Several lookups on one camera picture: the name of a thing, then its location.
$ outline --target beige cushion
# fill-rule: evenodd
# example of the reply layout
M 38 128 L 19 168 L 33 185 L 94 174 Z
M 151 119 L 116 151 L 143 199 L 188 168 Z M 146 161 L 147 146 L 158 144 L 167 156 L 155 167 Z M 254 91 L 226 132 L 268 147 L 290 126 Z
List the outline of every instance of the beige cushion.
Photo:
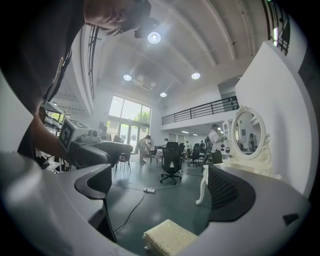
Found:
M 144 232 L 145 239 L 162 255 L 176 255 L 197 236 L 170 219 Z

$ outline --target dark gray floor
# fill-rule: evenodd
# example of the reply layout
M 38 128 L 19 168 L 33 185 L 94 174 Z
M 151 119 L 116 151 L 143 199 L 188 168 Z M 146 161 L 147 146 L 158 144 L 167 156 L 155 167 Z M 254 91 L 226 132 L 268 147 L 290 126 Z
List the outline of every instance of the dark gray floor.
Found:
M 171 179 L 164 180 L 163 184 L 160 183 L 161 174 L 164 173 L 161 162 L 157 166 L 153 160 L 150 165 L 150 161 L 146 159 L 147 163 L 140 165 L 136 156 L 131 158 L 131 172 L 127 163 L 125 170 L 123 163 L 121 169 L 118 166 L 117 171 L 115 167 L 112 170 L 112 183 L 118 185 L 112 185 L 107 195 L 108 213 L 113 230 L 126 221 L 132 209 L 142 199 L 144 192 L 140 190 L 173 185 Z M 196 205 L 196 200 L 200 196 L 202 177 L 186 173 L 200 175 L 201 167 L 188 167 L 184 162 L 181 183 L 174 187 L 156 189 L 154 194 L 147 193 L 131 214 L 125 227 L 116 235 L 120 246 L 138 255 L 146 255 L 143 233 L 167 219 L 196 235 L 205 230 L 211 205 L 209 192 L 206 191 L 203 203 Z

